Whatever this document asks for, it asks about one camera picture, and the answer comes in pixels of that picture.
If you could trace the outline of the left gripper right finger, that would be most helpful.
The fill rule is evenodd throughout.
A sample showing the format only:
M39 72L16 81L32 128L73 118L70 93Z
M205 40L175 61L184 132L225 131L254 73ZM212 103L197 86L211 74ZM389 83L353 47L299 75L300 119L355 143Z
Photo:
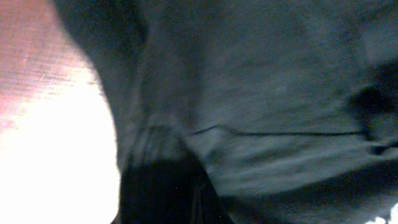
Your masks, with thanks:
M205 177L195 179L195 224L233 224L212 185Z

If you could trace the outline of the black t-shirt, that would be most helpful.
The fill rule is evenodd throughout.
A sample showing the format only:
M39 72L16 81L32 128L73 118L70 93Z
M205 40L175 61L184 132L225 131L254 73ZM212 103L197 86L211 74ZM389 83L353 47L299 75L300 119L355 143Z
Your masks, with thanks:
M121 174L193 159L233 223L397 205L397 2L55 1L94 65Z

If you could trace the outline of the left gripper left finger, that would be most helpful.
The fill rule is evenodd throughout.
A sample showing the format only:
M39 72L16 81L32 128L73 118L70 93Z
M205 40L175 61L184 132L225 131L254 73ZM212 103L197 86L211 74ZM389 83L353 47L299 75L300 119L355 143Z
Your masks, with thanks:
M136 164L129 160L120 188L121 224L196 223L196 177L193 159Z

